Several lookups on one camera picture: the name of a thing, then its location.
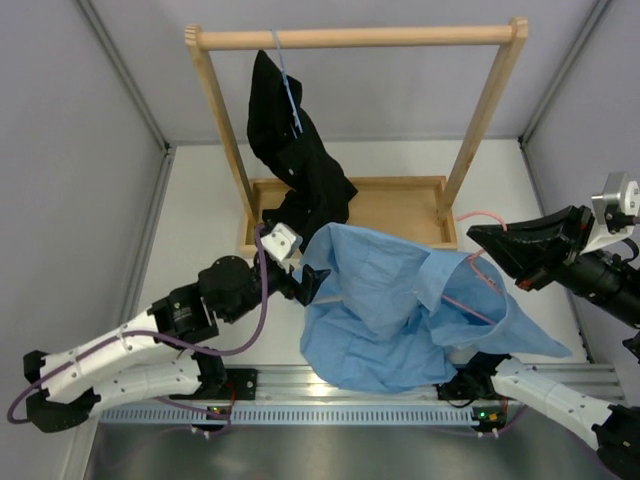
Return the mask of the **pink plastic hanger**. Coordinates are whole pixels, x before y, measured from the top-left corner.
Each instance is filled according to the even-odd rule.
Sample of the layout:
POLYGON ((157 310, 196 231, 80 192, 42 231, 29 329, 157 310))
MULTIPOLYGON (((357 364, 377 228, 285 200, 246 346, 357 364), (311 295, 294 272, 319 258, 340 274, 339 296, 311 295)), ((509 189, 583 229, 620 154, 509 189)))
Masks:
POLYGON ((494 325, 506 309, 490 263, 363 227, 323 226, 304 261, 331 271, 306 310, 309 328, 390 341, 414 326, 494 325))

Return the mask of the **light blue shirt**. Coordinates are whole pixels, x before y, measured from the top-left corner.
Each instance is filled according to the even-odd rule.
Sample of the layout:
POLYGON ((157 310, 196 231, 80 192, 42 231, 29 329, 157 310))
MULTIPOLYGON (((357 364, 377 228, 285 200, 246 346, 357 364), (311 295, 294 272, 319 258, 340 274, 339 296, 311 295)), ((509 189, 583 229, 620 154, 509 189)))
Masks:
POLYGON ((302 262, 329 275, 305 309, 300 353, 340 389, 385 394, 447 383, 455 350, 571 355, 483 258, 331 223, 313 235, 302 262))

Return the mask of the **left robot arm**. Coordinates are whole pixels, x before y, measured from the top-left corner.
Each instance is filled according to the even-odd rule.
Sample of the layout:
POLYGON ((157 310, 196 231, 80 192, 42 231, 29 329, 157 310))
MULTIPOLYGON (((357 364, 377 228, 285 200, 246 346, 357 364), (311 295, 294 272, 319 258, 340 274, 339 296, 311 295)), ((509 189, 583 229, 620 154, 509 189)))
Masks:
POLYGON ((224 358, 241 351, 204 346, 218 336, 217 323, 232 324, 264 309, 274 293, 307 306, 329 275, 309 265, 295 271, 271 258, 248 264, 222 257, 196 282, 172 290, 107 334, 58 354, 26 354, 26 420, 57 433, 122 404, 166 396, 216 399, 229 383, 224 358))

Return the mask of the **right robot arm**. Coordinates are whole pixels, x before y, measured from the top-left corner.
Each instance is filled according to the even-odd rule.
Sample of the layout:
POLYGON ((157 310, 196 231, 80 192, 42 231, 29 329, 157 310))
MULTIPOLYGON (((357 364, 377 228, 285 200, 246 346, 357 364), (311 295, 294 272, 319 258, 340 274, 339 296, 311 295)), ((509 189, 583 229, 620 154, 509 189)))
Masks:
MULTIPOLYGON (((622 323, 639 326, 639 271, 629 260, 592 249, 596 217, 587 207, 467 231, 525 291, 558 283, 622 323)), ((476 354, 459 373, 479 398, 501 396, 544 415, 581 439, 620 479, 639 476, 639 409, 601 400, 554 381, 507 354, 476 354)))

